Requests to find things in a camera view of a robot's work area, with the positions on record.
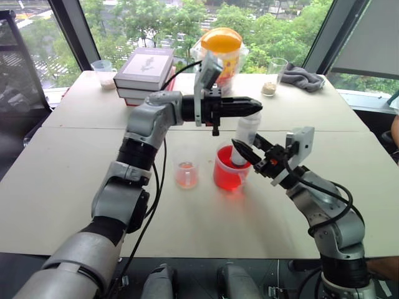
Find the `plastic cup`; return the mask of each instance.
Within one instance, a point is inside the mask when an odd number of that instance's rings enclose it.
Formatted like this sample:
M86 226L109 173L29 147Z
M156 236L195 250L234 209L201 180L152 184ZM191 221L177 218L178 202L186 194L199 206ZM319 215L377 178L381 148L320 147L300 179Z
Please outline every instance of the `plastic cup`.
M198 152L193 146L182 146L173 154L173 172L177 185L194 188L198 183Z
M222 144L216 153L214 162L213 179L215 184L228 191L240 189L246 181L246 177L251 169L251 164L247 162L238 168L231 162L233 146L228 143Z
M266 72L266 79L262 86L262 94L272 97L276 93L281 77L287 67L288 61L283 58L272 58Z
M93 70L101 87L106 90L115 89L115 82L113 81L113 77L115 74L110 74L110 72L116 72L117 70L112 67L112 63L109 60L97 60L91 64Z

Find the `red cup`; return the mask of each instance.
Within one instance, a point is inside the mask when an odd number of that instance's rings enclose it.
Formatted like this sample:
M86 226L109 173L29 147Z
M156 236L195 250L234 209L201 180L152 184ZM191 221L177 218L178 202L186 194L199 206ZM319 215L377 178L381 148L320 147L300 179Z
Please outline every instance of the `red cup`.
M236 167L231 162L232 145L224 145L218 149L213 169L215 184L228 191L240 188L246 180L251 164L247 162L242 167Z

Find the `white bottle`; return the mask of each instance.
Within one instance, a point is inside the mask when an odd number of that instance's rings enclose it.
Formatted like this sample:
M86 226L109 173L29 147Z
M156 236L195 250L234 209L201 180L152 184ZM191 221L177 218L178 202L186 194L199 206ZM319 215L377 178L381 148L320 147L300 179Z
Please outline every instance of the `white bottle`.
M249 146L253 145L260 123L260 112L241 117L238 121L236 139L245 142ZM244 166L247 163L247 161L237 152L234 147L231 153L231 162L238 167Z

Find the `red liquid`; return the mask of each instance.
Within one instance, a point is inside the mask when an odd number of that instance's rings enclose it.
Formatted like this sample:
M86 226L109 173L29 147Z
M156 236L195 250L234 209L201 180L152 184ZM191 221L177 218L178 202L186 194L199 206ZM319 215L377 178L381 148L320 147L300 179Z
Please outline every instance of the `red liquid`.
M249 172L250 163L247 162L243 167L236 167L231 162L231 152L233 151L232 145L227 145L218 151L219 160L226 166L233 169L246 169L242 175L247 176ZM228 191L233 191L240 185L242 185L242 179L238 173L230 173L224 170L217 161L215 161L213 169L213 179L217 186Z

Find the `black cable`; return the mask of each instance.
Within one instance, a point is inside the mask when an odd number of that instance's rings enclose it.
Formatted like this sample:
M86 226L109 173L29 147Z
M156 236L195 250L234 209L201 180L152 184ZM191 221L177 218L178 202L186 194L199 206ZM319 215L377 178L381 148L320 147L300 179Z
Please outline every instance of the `black cable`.
M186 65L185 67L183 67L181 70L179 70L176 74L174 74L172 77L170 77L169 80L166 81L166 82L162 85L161 90L164 90L164 89L169 85L169 83L172 82L172 80L173 80L174 78L176 78L176 76L177 76L178 74L184 72L185 70L187 70L187 69L189 69L189 68L191 68L191 67L194 67L194 66L197 65L197 64L200 64L201 61L202 61L202 60L196 61L196 62L193 62L192 64L188 64L188 65Z
M314 286L314 299L319 299L319 288L320 284L322 282L322 274L319 273L319 276L317 277L316 284Z
M165 138L165 139L163 140L163 169L162 169L162 178L161 178L160 193L162 192L163 181L164 181L164 179L165 179L166 154L167 154L167 150L166 150L166 138ZM151 214L151 211L154 210L154 203L152 204L151 208L149 208L149 210L147 211L147 213L145 213L144 218L147 218L147 217Z
M360 214L360 212L358 211L358 209L356 209L356 207L353 206L353 196L352 196L352 194L349 192L349 190L348 190L347 188L343 187L342 185L340 185L340 184L338 184L338 183L331 182L332 184L334 184L335 186L339 187L340 189L342 189L342 190L347 194L348 200L344 199L343 197L339 196L339 195L336 194L336 193L333 193L333 192L331 192L331 191L329 191L329 190L326 190L326 189L324 189L324 188L322 188L322 187L319 187L319 186L317 186L317 185L315 185L315 184L312 184L312 183L310 183L310 182L308 182L308 181L302 179L300 176L298 176L298 175L291 169L291 167L290 167L289 164L288 164L288 154L287 154L287 153L284 155L283 163L284 163L284 167L287 169L288 173L289 173L291 176L295 177L295 178L298 180L298 182L300 182L300 183L302 183L303 185L306 185L306 186L308 186L308 187L311 187L312 189L318 190L318 191L320 191L320 192L322 192L322 193L324 193L324 194L327 194L327 195L329 195L329 196L332 196L332 197L338 199L339 201L341 201L341 202L343 202L343 203L345 203L345 204L347 205L347 206L342 210L342 212L341 212L340 214L336 215L335 217L330 218L330 219L328 219L328 220L326 220L326 221L323 221L323 222L321 222L321 223L318 223L318 224L315 224L315 225L311 226L311 227L309 228L309 230L307 231L308 234L309 234L310 236L313 237L313 236L314 236L314 233L315 233L315 231L316 231L317 229L319 229L319 228L321 228L321 227L323 227L323 226L332 224L332 223L334 223L334 222L337 222L339 219L343 218L344 215L346 215L347 213L349 213L349 211L350 211L351 209L353 209L353 210L355 211L355 213L358 215L358 217L360 218L360 220L361 220L361 221L363 222L363 224L364 224L364 220L363 220L362 215Z
M300 295L302 294L302 291L304 290L304 287L306 285L306 283L314 276L316 275L318 272L321 271L321 267L314 269L308 276L306 276L305 279L303 279L303 281L300 283L299 288L298 288L298 299L300 299Z
M160 200L160 196L161 196L161 192L160 192L160 180L159 180L159 177L158 177L158 171L156 170L155 163L152 164L152 168L154 169L154 174L155 174L156 194L155 194L155 200L154 200L154 203L153 203L153 210L152 210L151 216L150 216L150 218L147 220L146 224L145 224L144 227L143 227L142 232L141 232L140 235L138 236L138 239L137 239L137 241L136 241L136 244L135 244L135 246L134 246L134 248L133 248L133 250L132 250L132 252L131 252L131 254L130 254L130 256L129 256L127 262L126 262L126 264L125 264L125 266L123 267L122 272L120 272L120 275L113 281L113 284L112 284L112 286L110 287L110 290L108 291L108 294L107 294L106 298L111 298L113 292L114 292L115 289L118 287L118 284L119 284L119 282L121 281L122 277L126 274L126 271L127 271L127 269L129 268L129 266L130 266L130 264L131 264L131 262L132 262L132 260L133 260L134 255L136 254L137 248L138 248L138 246L140 245L140 242L141 242L142 239L143 239L143 236L144 236L144 234L145 234L145 231L147 230L148 226L150 225L150 222L151 222L151 220L152 220L152 217L153 217L154 214L155 214L156 207L158 206L158 203L159 203L159 200Z

